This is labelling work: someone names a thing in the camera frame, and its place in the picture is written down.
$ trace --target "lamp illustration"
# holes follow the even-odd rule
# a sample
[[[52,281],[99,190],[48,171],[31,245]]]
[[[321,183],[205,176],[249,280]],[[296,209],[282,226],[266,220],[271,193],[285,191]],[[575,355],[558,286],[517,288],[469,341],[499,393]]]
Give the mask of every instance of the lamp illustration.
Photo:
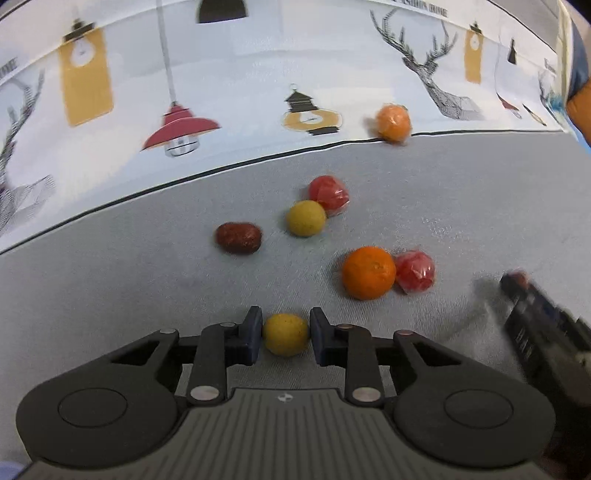
[[[509,49],[509,55],[507,61],[513,65],[517,65],[517,52],[515,51],[515,39],[511,39],[511,48]]]
[[[285,99],[290,111],[283,117],[283,125],[298,132],[311,135],[334,134],[341,126],[341,116],[337,112],[318,108],[312,97],[304,95],[292,86],[292,94]]]
[[[197,10],[197,22],[225,22],[244,18],[247,15],[243,0],[202,0]]]
[[[146,140],[143,150],[166,144],[169,157],[179,157],[192,152],[199,146],[199,135],[216,130],[220,126],[207,118],[195,118],[191,110],[176,102],[164,115],[162,128]]]
[[[157,0],[158,29],[160,31],[160,45],[164,58],[164,68],[170,94],[170,109],[164,115],[162,127],[156,130],[144,143],[142,150],[165,145],[168,157],[179,157],[194,151],[199,146],[199,135],[217,130],[219,124],[209,118],[196,118],[188,108],[177,102],[174,90],[173,75],[170,69],[166,32],[164,31],[164,17],[162,1]]]
[[[515,115],[517,118],[521,119],[521,114],[519,113],[519,109],[515,106],[512,105],[511,103],[507,102],[507,100],[505,100],[502,96],[500,96],[498,93],[496,94],[497,97],[499,98],[499,100],[501,101],[501,104],[503,105],[503,107],[506,110],[509,110],[513,115]]]
[[[76,127],[113,109],[105,39],[94,23],[74,20],[58,48],[66,116]]]
[[[482,44],[484,35],[478,28],[478,23],[470,25],[466,32],[464,45],[464,67],[466,69],[466,80],[472,83],[480,83],[480,64],[482,63]]]

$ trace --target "black lamp illustration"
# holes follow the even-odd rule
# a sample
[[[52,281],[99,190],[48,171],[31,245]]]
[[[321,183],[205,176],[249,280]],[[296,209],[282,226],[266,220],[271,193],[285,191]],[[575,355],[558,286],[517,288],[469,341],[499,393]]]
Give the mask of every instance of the black lamp illustration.
[[[285,99],[290,106],[290,111],[283,117],[286,128],[311,135],[334,134],[339,131],[342,124],[339,113],[318,108],[312,102],[312,97],[298,92],[293,85],[292,90],[292,94]]]
[[[225,22],[246,16],[243,0],[202,0],[197,10],[198,23]]]
[[[512,63],[513,65],[517,65],[517,52],[515,51],[515,39],[511,39],[511,49],[509,50],[509,55],[507,57],[507,61]]]

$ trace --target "brown date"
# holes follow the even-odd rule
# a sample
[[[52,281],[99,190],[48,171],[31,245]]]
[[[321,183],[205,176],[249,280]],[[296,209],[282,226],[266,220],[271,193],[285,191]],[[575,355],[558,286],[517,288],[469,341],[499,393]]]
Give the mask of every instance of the brown date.
[[[253,223],[228,222],[216,230],[217,244],[231,254],[253,254],[261,241],[261,229]]]

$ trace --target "yellow ball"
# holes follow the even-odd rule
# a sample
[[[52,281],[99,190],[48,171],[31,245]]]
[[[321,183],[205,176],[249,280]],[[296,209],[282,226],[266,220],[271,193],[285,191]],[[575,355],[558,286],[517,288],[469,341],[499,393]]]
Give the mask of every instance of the yellow ball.
[[[262,337],[271,353],[279,356],[297,355],[308,346],[308,324],[297,315],[277,313],[265,322]]]
[[[287,226],[297,236],[312,236],[320,233],[326,223],[322,205],[313,200],[297,202],[287,212]]]

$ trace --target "lantern illustration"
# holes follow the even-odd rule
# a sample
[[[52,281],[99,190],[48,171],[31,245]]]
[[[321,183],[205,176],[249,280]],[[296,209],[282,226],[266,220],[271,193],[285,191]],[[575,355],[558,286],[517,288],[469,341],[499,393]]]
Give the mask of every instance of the lantern illustration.
[[[466,43],[464,45],[464,67],[468,82],[480,83],[483,41],[482,30],[478,28],[478,23],[474,22],[473,25],[470,25],[470,30],[466,32]]]
[[[166,155],[179,157],[199,146],[199,135],[216,130],[220,126],[207,118],[195,118],[188,108],[173,102],[164,115],[162,128],[146,140],[143,150],[166,144]]]
[[[318,108],[312,103],[312,97],[298,92],[295,87],[285,101],[290,106],[290,111],[283,117],[286,128],[308,132],[310,135],[334,134],[339,131],[342,123],[340,114]]]
[[[162,0],[157,0],[156,10],[159,17],[160,46],[162,47],[171,105],[168,112],[164,115],[162,127],[150,135],[149,139],[144,143],[142,150],[166,145],[165,153],[167,157],[180,157],[181,155],[194,151],[199,146],[199,135],[217,130],[220,126],[217,122],[209,118],[194,117],[191,110],[177,102],[173,75],[170,69],[166,32],[164,31]]]
[[[77,18],[58,53],[61,89],[70,126],[109,113],[113,109],[113,94],[102,29]]]

